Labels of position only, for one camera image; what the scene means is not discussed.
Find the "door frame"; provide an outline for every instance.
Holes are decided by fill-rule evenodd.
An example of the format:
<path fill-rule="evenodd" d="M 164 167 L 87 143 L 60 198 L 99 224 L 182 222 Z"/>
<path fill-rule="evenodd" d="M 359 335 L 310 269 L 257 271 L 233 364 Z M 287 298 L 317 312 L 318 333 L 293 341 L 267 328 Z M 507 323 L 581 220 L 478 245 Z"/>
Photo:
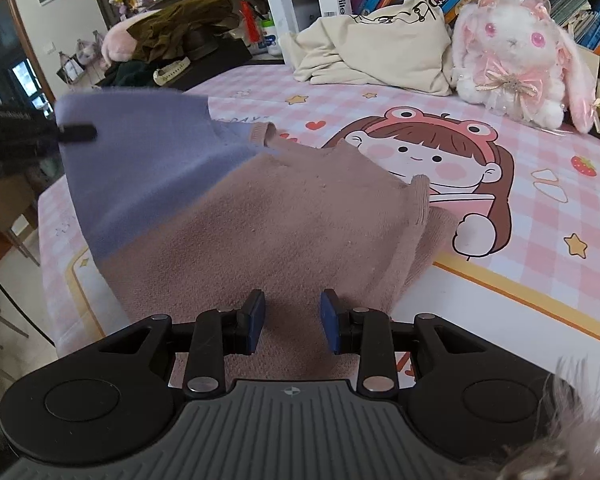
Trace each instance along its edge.
<path fill-rule="evenodd" d="M 7 3 L 9 5 L 9 10 L 11 11 L 11 17 L 13 18 L 13 25 L 16 29 L 18 39 L 20 40 L 20 45 L 22 46 L 24 53 L 27 55 L 27 58 L 31 63 L 33 72 L 35 72 L 36 77 L 38 78 L 38 82 L 42 87 L 42 91 L 45 93 L 46 99 L 53 106 L 56 103 L 56 97 L 54 96 L 54 93 L 51 90 L 51 86 L 49 86 L 49 83 L 46 80 L 45 73 L 42 72 L 42 67 L 38 62 L 36 54 L 33 52 L 33 47 L 31 46 L 31 42 L 29 41 L 27 31 L 24 28 L 24 23 L 22 23 L 22 17 L 20 16 L 20 11 L 18 10 L 16 0 L 7 0 Z"/>

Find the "cartoon girl print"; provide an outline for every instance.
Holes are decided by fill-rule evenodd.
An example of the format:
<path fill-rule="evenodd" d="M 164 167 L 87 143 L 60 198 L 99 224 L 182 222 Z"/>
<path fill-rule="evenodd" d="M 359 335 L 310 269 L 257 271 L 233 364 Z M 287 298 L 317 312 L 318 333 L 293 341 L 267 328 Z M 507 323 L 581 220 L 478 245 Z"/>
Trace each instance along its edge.
<path fill-rule="evenodd" d="M 341 129 L 323 147 L 345 139 L 406 183 L 417 174 L 431 182 L 430 201 L 462 221 L 453 239 L 464 256 L 501 250 L 511 236 L 511 154 L 495 143 L 498 133 L 480 121 L 458 121 L 395 107 Z"/>

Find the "white bunny plush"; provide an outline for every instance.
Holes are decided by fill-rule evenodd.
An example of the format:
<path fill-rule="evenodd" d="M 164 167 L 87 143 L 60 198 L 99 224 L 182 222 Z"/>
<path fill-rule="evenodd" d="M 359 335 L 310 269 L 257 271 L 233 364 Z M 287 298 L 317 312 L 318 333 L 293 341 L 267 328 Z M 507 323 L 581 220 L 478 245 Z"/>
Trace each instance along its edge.
<path fill-rule="evenodd" d="M 494 113 L 555 130 L 566 105 L 587 133 L 596 82 L 547 0 L 478 0 L 465 5 L 452 41 L 458 95 Z"/>

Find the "red tassel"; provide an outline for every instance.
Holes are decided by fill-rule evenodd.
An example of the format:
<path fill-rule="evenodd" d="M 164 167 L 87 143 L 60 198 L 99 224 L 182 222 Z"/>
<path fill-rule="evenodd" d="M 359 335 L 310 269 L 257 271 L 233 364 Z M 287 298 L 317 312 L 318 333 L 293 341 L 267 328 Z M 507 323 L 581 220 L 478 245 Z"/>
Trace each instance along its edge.
<path fill-rule="evenodd" d="M 256 19 L 253 17 L 253 12 L 251 12 L 251 7 L 245 0 L 240 1 L 240 12 L 244 16 L 249 41 L 251 43 L 258 43 L 260 41 L 260 31 L 256 25 Z"/>

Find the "gray rubber grip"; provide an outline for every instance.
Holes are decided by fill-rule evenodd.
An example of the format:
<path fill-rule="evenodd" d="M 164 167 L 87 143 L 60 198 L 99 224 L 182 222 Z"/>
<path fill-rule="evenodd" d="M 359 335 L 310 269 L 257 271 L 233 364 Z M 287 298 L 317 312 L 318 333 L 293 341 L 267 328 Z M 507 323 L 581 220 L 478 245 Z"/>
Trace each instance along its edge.
<path fill-rule="evenodd" d="M 189 402 L 129 458 L 90 468 L 21 459 L 2 480 L 443 480 L 455 467 L 397 406 L 363 399 L 347 381 L 238 381 L 224 397 Z"/>

